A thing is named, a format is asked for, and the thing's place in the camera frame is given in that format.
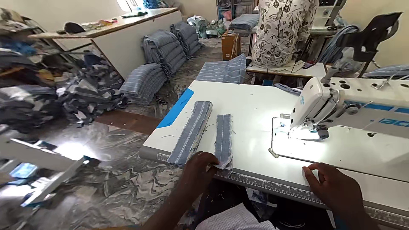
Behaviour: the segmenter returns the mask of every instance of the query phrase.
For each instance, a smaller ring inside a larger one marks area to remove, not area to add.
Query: fabric strip
[[[189,160],[190,156],[196,153],[212,106],[210,101],[195,102],[192,116],[189,118],[175,148],[169,156],[168,163],[182,167]]]

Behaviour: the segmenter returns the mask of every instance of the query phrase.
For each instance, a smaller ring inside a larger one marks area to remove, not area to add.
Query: black fabric piece
[[[77,33],[85,32],[84,28],[82,28],[80,25],[76,23],[71,23],[71,22],[65,24],[64,30],[65,32],[69,34],[77,34]]]

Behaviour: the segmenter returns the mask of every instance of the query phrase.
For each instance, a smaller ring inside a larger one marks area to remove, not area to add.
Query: white table
[[[268,151],[272,118],[280,117],[281,113],[290,114],[297,96],[271,86],[206,81],[193,81],[189,89],[194,93],[173,123],[155,129],[145,141],[139,152],[142,158],[166,162],[192,114],[195,101],[211,101],[213,110],[207,125],[215,124],[218,114],[232,114],[232,130],[235,132],[232,137],[233,172],[309,190],[301,169],[308,166],[308,162],[274,158]],[[198,151],[214,152],[215,138],[216,126],[208,126]],[[361,185],[366,206],[394,213],[394,218],[403,220],[402,225],[409,226],[409,218],[396,215],[409,216],[409,183],[341,171]],[[257,189],[257,185],[240,184]]]
[[[140,17],[122,18],[118,22],[99,29],[78,34],[46,32],[28,36],[33,39],[88,39],[104,55],[122,78],[146,63],[141,47],[143,36],[159,29],[169,31],[170,25],[182,21],[177,8],[147,9]]]

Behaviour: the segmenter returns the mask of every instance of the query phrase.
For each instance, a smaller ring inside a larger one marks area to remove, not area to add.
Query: cable
[[[279,44],[280,23],[281,23],[281,18],[283,17],[283,15],[284,15],[284,10],[283,10],[283,12],[281,13],[281,16],[280,16],[280,19],[279,19],[279,25],[278,25],[278,27],[277,27],[277,43],[276,43],[276,46],[274,46],[273,51],[271,51],[271,54],[270,54],[270,56],[269,56],[268,59],[267,59],[267,63],[266,63],[266,67],[265,67],[266,70],[267,70],[267,74],[268,74],[268,62],[270,61],[271,55],[273,55],[274,51],[276,50],[277,45]]]

